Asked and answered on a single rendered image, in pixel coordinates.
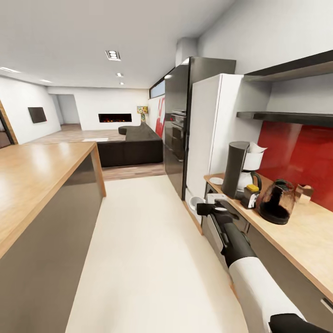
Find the coffee cup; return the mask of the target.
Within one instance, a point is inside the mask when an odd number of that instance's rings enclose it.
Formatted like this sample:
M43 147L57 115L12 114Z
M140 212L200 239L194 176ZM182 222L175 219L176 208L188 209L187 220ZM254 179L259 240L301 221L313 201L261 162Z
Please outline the coffee cup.
M206 203L206 199L198 196L193 196L188 200L188 207L191 213L197 214L197 204L199 203Z

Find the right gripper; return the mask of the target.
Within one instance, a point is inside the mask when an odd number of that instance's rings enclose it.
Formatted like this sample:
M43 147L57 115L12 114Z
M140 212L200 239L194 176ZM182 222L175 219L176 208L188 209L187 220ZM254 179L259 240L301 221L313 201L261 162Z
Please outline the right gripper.
M207 216L206 214L207 210L211 207L215 207L215 206L221 206L222 205L220 203L216 203L216 204L207 204L207 203L198 203L197 204L197 214L203 216Z

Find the bottle of coffee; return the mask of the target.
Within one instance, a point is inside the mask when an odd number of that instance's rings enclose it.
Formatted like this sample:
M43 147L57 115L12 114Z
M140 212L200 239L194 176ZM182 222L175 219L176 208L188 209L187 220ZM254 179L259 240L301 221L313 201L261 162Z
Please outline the bottle of coffee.
M248 185L244 188L244 197L240 202L247 210L256 208L256 200L259 196L260 191L259 188L254 184Z

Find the paper coffee filter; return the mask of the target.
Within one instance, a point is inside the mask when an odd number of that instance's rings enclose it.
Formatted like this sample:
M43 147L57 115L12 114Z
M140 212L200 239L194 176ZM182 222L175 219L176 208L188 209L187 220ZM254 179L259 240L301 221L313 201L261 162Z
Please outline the paper coffee filter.
M264 150L266 150L266 148L261 148L256 143L254 143L253 141L250 140L249 153L258 154L260 152L263 152Z

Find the saucer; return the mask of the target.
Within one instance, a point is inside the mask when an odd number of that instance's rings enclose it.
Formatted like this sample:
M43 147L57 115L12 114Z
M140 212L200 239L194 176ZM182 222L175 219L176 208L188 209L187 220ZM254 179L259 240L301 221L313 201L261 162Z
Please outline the saucer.
M210 181L214 184L217 184L217 185L222 185L223 184L223 179L218 178L218 177L212 177L212 178L210 178Z

